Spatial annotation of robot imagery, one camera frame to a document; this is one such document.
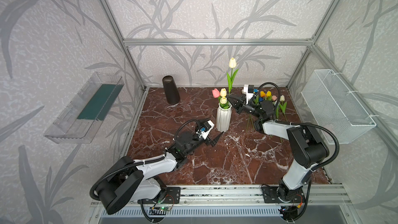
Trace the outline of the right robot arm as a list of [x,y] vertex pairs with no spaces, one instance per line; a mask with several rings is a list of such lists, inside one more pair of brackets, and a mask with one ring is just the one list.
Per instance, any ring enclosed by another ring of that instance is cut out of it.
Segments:
[[281,94],[261,95],[260,85],[245,85],[242,96],[230,94],[227,100],[238,114],[246,112],[256,117],[254,128],[265,135],[278,136],[288,140],[293,154],[293,163],[279,181],[278,187],[265,186],[287,202],[297,195],[304,185],[309,185],[312,174],[334,161],[340,144],[330,130],[310,122],[286,122],[278,120],[278,112],[285,108],[286,101]]

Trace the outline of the pale yellow tulip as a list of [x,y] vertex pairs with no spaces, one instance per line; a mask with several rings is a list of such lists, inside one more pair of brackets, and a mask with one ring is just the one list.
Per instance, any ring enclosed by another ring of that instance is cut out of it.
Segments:
[[226,88],[222,88],[222,89],[220,90],[220,96],[221,96],[221,97],[226,97],[226,96],[227,96],[227,90],[226,90]]

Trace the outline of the tall cream tulip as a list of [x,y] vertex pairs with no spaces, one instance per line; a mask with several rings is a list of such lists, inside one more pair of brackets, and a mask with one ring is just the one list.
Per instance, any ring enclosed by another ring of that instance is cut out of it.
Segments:
[[229,68],[231,69],[231,71],[229,73],[227,73],[227,80],[228,80],[228,92],[229,94],[232,91],[233,88],[233,83],[236,77],[236,74],[238,72],[237,67],[237,62],[235,58],[231,58],[229,61]]

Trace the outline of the white ribbed ceramic vase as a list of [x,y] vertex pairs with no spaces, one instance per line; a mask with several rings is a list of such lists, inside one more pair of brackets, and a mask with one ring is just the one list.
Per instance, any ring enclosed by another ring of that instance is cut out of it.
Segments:
[[232,116],[231,104],[228,103],[228,108],[224,109],[221,106],[217,109],[217,130],[219,132],[227,132],[230,126]]

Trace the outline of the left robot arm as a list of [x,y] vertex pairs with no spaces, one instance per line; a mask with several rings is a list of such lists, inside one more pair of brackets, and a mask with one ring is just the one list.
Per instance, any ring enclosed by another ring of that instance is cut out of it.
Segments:
[[89,195],[100,201],[108,214],[115,214],[129,202],[177,203],[159,178],[182,168],[202,144],[215,146],[221,136],[209,138],[214,123],[210,119],[188,120],[176,131],[173,144],[162,155],[148,159],[119,159],[94,185]]

